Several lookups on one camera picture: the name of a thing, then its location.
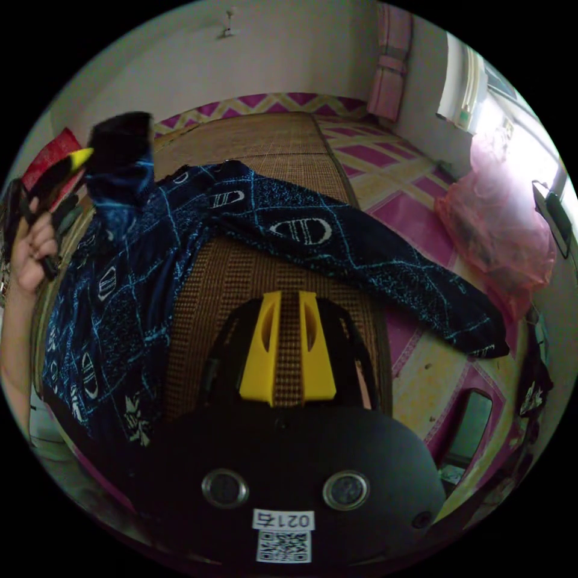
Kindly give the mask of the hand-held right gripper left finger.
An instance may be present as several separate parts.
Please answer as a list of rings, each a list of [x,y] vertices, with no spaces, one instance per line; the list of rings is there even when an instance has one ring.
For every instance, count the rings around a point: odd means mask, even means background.
[[[264,293],[240,383],[243,400],[273,405],[282,292]]]

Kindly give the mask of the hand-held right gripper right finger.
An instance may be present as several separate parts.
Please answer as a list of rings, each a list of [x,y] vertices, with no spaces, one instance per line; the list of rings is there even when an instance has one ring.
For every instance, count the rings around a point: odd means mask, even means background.
[[[322,320],[313,292],[299,292],[300,374],[302,402],[328,402],[334,399],[337,388]]]

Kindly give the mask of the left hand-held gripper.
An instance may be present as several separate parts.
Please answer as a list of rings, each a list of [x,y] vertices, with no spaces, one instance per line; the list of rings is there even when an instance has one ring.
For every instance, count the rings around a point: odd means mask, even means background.
[[[38,180],[27,187],[23,178],[15,178],[5,191],[5,269],[11,272],[10,260],[21,219],[32,226],[45,212],[52,214],[58,247],[74,221],[82,213],[78,191],[83,173],[94,148],[67,154],[46,169]]]

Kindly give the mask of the person's left hand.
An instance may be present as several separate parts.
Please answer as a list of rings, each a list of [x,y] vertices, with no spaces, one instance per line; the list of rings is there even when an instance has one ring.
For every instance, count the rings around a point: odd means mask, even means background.
[[[21,219],[11,254],[10,284],[27,297],[35,295],[46,276],[41,260],[57,252],[51,213],[43,213],[32,226]]]

